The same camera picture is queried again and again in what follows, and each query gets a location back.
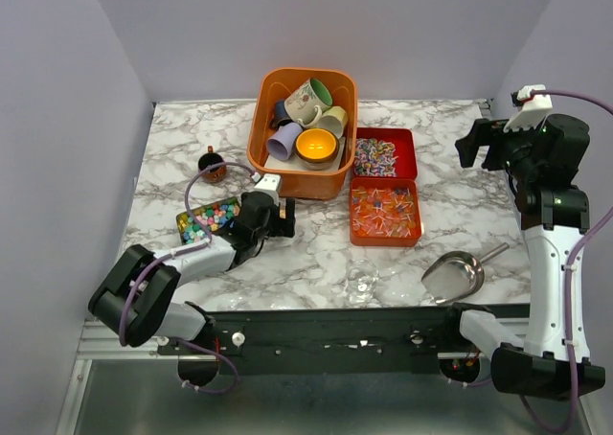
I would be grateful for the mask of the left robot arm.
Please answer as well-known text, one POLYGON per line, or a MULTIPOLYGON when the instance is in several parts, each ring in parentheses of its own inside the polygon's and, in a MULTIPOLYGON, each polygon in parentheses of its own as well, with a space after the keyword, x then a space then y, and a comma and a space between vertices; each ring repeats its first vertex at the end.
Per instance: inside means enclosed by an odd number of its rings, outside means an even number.
POLYGON ((257 257, 265 240, 293 238, 295 205, 293 198, 281 206, 267 193, 244 193, 239 214, 205 240, 158 253, 141 244, 128 247, 90 298, 89 312, 123 346, 165 336, 179 338, 193 354, 205 352, 212 344, 212 318, 193 304, 174 303, 174 292, 257 257))

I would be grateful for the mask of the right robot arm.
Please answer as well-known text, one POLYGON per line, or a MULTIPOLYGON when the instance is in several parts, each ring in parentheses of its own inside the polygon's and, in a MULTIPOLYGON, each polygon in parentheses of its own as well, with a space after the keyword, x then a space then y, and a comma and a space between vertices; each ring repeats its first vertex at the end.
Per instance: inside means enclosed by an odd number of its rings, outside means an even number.
POLYGON ((510 130, 504 120, 478 119, 455 147, 462 167, 475 162, 503 171, 515 183, 519 227, 531 266, 531 303, 525 337, 519 338, 486 308, 456 303, 441 326, 454 351, 472 343, 490 362, 497 391, 569 401, 603 388, 605 370, 590 361, 581 302, 581 254, 590 229, 589 201, 574 185, 590 143, 588 125, 554 114, 510 130))

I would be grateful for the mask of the gold tin of star candies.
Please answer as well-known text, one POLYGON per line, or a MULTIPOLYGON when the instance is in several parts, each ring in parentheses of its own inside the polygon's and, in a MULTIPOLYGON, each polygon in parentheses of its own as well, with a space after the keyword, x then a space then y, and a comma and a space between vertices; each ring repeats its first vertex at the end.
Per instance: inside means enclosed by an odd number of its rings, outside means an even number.
POLYGON ((239 201, 231 196, 192 209, 192 216, 182 212, 176 216, 176 227, 182 244, 203 240, 206 232, 217 234, 240 213, 239 201))

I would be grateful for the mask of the steel candy scoop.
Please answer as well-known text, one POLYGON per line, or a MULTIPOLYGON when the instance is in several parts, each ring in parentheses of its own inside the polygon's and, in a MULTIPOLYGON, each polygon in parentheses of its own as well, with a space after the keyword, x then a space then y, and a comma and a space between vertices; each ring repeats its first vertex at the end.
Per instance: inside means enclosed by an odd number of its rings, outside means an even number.
POLYGON ((486 279, 485 263, 509 248, 502 243, 482 256, 460 250, 445 253, 423 273, 421 283, 437 306, 453 304, 479 291, 486 279))

